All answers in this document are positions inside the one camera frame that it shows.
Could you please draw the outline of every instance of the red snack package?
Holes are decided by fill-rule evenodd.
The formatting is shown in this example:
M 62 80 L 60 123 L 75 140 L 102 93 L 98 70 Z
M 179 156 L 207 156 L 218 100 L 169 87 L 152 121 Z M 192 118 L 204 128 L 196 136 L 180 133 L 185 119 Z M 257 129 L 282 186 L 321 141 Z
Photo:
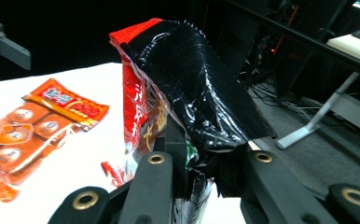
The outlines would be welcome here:
M 118 49 L 122 61 L 124 140 L 129 152 L 137 148 L 142 134 L 141 127 L 147 119 L 146 89 L 144 78 L 134 73 L 132 61 L 119 45 L 128 43 L 160 21 L 152 19 L 110 34 L 110 43 Z
M 92 100 L 67 90 L 55 78 L 50 78 L 23 100 L 34 102 L 64 116 L 84 131 L 97 125 L 107 114 L 109 105 L 100 105 Z

